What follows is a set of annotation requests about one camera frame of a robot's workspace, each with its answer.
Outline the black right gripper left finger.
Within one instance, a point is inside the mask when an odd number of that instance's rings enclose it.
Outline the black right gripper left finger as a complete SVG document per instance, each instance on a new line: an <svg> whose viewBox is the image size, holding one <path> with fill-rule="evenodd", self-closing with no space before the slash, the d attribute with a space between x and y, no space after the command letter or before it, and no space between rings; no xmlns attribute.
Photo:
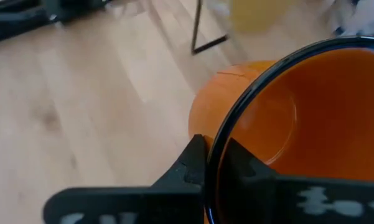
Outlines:
<svg viewBox="0 0 374 224"><path fill-rule="evenodd" d="M44 224L203 224L205 159L195 135L151 186L61 190L46 201Z"/></svg>

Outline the orange mug with dark rim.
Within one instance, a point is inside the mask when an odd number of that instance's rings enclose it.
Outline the orange mug with dark rim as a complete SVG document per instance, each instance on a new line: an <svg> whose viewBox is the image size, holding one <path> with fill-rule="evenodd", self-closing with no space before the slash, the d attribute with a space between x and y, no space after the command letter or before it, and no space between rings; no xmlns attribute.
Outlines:
<svg viewBox="0 0 374 224"><path fill-rule="evenodd" d="M205 224L229 224L218 185L231 139L281 175L374 182L374 37L219 71L192 103L189 133L208 148Z"/></svg>

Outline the blue white patterned mug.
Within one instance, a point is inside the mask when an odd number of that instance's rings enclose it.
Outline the blue white patterned mug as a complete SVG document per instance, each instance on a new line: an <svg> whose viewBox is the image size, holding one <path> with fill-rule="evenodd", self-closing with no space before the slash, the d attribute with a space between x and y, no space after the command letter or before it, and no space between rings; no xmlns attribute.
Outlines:
<svg viewBox="0 0 374 224"><path fill-rule="evenodd" d="M374 35L374 0L334 0L329 25L336 36Z"/></svg>

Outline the cream ceramic mug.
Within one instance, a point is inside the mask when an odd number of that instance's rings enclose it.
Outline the cream ceramic mug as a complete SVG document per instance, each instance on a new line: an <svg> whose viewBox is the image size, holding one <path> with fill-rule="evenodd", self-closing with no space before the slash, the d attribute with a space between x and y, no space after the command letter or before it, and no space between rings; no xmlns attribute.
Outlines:
<svg viewBox="0 0 374 224"><path fill-rule="evenodd" d="M271 27L298 0L230 0L230 22L240 33L257 33Z"/></svg>

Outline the wooden shelf with black legs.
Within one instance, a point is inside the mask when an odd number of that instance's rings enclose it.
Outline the wooden shelf with black legs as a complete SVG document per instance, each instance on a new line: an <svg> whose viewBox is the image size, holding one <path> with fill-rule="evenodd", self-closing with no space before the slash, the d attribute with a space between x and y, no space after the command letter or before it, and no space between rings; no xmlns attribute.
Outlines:
<svg viewBox="0 0 374 224"><path fill-rule="evenodd" d="M192 41L191 41L191 47L190 47L190 51L192 55L197 55L205 50L215 47L216 45L219 45L228 40L228 35L225 34L217 39L207 42L206 44L203 44L199 47L197 46L197 35L199 31L200 17L202 14L202 6L203 6L203 0L197 0L195 17L194 17L194 28L192 30Z"/></svg>

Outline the black equipment at top left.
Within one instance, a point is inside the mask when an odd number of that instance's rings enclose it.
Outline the black equipment at top left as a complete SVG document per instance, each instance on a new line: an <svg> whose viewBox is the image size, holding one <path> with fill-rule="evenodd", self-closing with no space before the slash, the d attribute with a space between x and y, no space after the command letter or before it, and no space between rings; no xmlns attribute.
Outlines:
<svg viewBox="0 0 374 224"><path fill-rule="evenodd" d="M71 21L107 6L112 0L0 0L0 41Z"/></svg>

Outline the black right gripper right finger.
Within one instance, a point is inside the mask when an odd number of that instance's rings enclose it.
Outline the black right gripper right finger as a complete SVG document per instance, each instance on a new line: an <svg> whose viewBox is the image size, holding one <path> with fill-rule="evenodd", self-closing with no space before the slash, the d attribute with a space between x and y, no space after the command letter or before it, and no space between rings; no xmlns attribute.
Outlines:
<svg viewBox="0 0 374 224"><path fill-rule="evenodd" d="M218 189L229 224L374 224L374 182L281 175L234 139Z"/></svg>

